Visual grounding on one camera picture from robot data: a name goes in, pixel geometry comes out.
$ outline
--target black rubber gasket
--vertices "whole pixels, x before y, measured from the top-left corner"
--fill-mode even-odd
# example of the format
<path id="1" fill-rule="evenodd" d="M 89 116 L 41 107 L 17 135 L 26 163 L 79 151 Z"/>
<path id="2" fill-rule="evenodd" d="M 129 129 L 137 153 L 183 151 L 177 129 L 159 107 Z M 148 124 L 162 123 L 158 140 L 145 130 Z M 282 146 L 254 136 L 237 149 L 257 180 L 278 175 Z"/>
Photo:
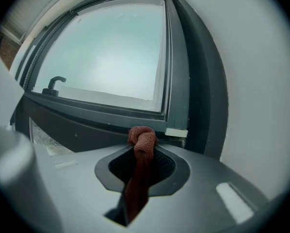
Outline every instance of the black rubber gasket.
<path id="1" fill-rule="evenodd" d="M 189 165 L 184 159 L 158 145 L 152 165 L 150 197 L 174 194 L 190 176 Z M 106 189 L 123 192 L 135 167 L 133 146 L 127 146 L 99 160 L 95 174 Z"/>

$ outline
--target opening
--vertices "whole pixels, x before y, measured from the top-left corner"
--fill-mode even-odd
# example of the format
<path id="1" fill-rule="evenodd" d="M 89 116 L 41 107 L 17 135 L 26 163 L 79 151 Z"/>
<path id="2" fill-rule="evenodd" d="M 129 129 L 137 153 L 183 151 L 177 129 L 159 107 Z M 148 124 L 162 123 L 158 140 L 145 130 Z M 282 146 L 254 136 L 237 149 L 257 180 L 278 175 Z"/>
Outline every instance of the opening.
<path id="1" fill-rule="evenodd" d="M 109 170 L 113 175 L 122 180 L 125 185 L 128 184 L 136 168 L 136 158 L 134 150 L 130 149 L 109 163 Z M 154 159 L 150 169 L 150 185 L 157 184 L 171 176 L 175 171 L 175 161 L 154 149 Z"/>
<path id="2" fill-rule="evenodd" d="M 110 172 L 125 183 L 117 208 L 110 210 L 105 216 L 116 223 L 127 226 L 127 209 L 125 204 L 126 186 L 136 168 L 134 150 L 131 148 L 109 162 Z M 154 158 L 150 169 L 150 186 L 153 186 L 170 177 L 176 169 L 176 162 L 166 154 L 154 149 Z"/>

